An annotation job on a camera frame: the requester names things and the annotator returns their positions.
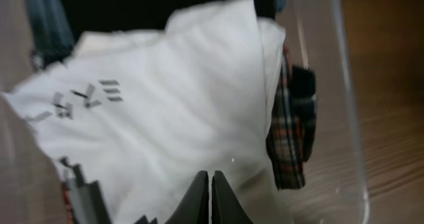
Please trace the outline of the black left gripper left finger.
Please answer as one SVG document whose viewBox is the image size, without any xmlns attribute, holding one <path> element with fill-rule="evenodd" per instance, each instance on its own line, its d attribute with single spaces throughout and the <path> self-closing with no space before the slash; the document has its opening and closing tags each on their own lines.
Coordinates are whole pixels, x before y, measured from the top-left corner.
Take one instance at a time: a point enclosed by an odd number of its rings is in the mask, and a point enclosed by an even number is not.
<svg viewBox="0 0 424 224">
<path fill-rule="evenodd" d="M 209 223 L 209 177 L 207 171 L 199 171 L 175 212 L 165 224 Z"/>
</svg>

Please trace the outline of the red blue plaid shirt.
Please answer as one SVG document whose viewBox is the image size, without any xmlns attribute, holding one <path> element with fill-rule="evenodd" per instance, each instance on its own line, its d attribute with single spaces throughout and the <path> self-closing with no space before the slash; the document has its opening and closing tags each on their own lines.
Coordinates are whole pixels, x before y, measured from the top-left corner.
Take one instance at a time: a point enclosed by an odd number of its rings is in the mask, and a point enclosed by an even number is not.
<svg viewBox="0 0 424 224">
<path fill-rule="evenodd" d="M 292 64 L 290 51 L 283 48 L 272 123 L 266 148 L 278 190 L 305 186 L 303 165 L 313 152 L 317 125 L 315 73 Z"/>
</svg>

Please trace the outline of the blue jeans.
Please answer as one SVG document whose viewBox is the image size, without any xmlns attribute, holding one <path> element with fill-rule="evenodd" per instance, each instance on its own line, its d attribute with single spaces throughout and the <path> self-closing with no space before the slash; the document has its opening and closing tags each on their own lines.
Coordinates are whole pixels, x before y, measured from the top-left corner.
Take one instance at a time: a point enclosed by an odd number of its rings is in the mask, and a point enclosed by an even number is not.
<svg viewBox="0 0 424 224">
<path fill-rule="evenodd" d="M 34 48 L 34 70 L 62 61 L 74 49 L 75 40 L 60 0 L 25 0 Z"/>
</svg>

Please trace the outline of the black garment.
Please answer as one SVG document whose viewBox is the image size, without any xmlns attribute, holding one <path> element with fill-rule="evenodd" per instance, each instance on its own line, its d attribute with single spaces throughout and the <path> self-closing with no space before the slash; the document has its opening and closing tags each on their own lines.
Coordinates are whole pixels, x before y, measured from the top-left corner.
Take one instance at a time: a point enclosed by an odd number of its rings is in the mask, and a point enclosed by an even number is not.
<svg viewBox="0 0 424 224">
<path fill-rule="evenodd" d="M 178 9 L 221 0 L 60 0 L 77 40 L 85 31 L 162 30 Z M 274 0 L 254 0 L 260 17 L 276 16 Z"/>
</svg>

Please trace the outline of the white printed t-shirt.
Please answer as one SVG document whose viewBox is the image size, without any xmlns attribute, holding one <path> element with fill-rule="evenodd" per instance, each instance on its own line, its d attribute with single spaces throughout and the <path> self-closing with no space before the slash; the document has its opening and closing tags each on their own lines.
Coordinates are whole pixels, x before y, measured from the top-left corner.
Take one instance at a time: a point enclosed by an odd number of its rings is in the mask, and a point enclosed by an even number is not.
<svg viewBox="0 0 424 224">
<path fill-rule="evenodd" d="M 4 95 L 49 158 L 98 181 L 113 223 L 164 223 L 222 171 L 254 223 L 281 222 L 266 152 L 283 29 L 254 0 L 180 11 L 145 44 L 74 58 Z"/>
</svg>

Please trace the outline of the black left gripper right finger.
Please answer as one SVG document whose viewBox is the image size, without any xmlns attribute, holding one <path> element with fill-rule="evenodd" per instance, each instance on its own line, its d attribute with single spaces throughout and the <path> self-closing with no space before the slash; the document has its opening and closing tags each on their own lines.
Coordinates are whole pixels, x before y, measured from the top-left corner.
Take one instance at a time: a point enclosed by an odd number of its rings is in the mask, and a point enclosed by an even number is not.
<svg viewBox="0 0 424 224">
<path fill-rule="evenodd" d="M 212 179 L 212 224 L 253 224 L 222 171 Z"/>
</svg>

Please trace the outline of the clear plastic storage bin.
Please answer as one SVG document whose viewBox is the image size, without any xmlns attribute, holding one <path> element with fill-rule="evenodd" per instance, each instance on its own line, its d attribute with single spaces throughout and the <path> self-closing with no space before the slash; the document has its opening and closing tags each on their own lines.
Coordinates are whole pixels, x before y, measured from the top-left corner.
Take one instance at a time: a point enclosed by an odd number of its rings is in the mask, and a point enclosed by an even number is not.
<svg viewBox="0 0 424 224">
<path fill-rule="evenodd" d="M 297 65 L 315 72 L 317 130 L 306 185 L 278 194 L 284 223 L 367 223 L 370 202 L 341 0 L 287 0 L 277 21 Z M 1 222 L 65 223 L 56 171 L 1 103 Z"/>
</svg>

